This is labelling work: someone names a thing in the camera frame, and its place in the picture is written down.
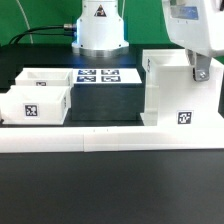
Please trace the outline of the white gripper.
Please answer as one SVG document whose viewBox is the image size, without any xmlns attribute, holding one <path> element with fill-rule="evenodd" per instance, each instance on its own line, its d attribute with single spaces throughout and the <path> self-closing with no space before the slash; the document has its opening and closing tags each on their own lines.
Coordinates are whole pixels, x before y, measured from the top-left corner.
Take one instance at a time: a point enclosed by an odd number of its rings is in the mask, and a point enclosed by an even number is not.
<svg viewBox="0 0 224 224">
<path fill-rule="evenodd" d="M 193 79 L 208 81 L 210 57 L 224 56 L 224 0 L 162 0 L 162 9 L 170 41 L 189 49 Z"/>
</svg>

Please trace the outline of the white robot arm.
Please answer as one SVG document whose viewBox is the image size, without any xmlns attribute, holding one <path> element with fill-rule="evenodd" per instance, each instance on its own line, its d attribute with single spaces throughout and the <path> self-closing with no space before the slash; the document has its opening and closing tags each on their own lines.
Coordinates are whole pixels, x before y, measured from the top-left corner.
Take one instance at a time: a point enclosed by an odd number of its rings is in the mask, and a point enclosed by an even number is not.
<svg viewBox="0 0 224 224">
<path fill-rule="evenodd" d="M 161 0 L 165 26 L 171 42 L 183 47 L 194 66 L 197 82 L 210 78 L 213 57 L 224 55 L 224 0 Z M 77 54 L 112 57 L 125 52 L 124 21 L 118 0 L 82 0 L 76 21 Z"/>
</svg>

